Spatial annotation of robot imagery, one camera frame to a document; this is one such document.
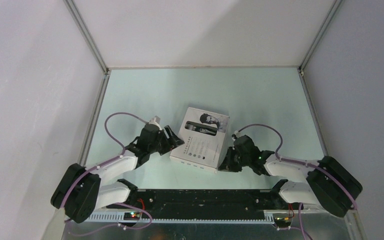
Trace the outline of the white box with black tray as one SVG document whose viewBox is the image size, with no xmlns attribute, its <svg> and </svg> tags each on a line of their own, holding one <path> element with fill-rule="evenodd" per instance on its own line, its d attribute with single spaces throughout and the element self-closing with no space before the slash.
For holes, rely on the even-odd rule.
<svg viewBox="0 0 384 240">
<path fill-rule="evenodd" d="M 225 150 L 229 123 L 228 115 L 188 107 L 177 135 L 184 144 L 172 150 L 169 158 L 216 173 Z"/>
</svg>

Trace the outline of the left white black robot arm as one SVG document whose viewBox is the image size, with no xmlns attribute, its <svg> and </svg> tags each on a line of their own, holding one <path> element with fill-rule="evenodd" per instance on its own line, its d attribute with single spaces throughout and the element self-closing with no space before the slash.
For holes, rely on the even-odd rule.
<svg viewBox="0 0 384 240">
<path fill-rule="evenodd" d="M 154 153 L 167 154 L 185 144 L 166 125 L 147 123 L 140 135 L 129 143 L 125 152 L 90 168 L 74 163 L 70 165 L 51 196 L 50 203 L 56 209 L 64 209 L 65 215 L 80 224 L 96 210 L 115 203 L 133 208 L 138 202 L 135 185 L 118 180 L 123 173 L 133 171 Z"/>
</svg>

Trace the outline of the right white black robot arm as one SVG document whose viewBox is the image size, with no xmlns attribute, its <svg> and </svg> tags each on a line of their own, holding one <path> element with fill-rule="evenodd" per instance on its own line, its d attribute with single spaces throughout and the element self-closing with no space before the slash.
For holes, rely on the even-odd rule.
<svg viewBox="0 0 384 240">
<path fill-rule="evenodd" d="M 295 203 L 317 205 L 342 218 L 357 208 L 356 199 L 363 190 L 360 182 L 331 156 L 290 159 L 275 151 L 260 150 L 247 135 L 234 139 L 218 170 L 237 173 L 244 167 L 259 176 L 280 178 L 270 196 L 277 209 Z"/>
</svg>

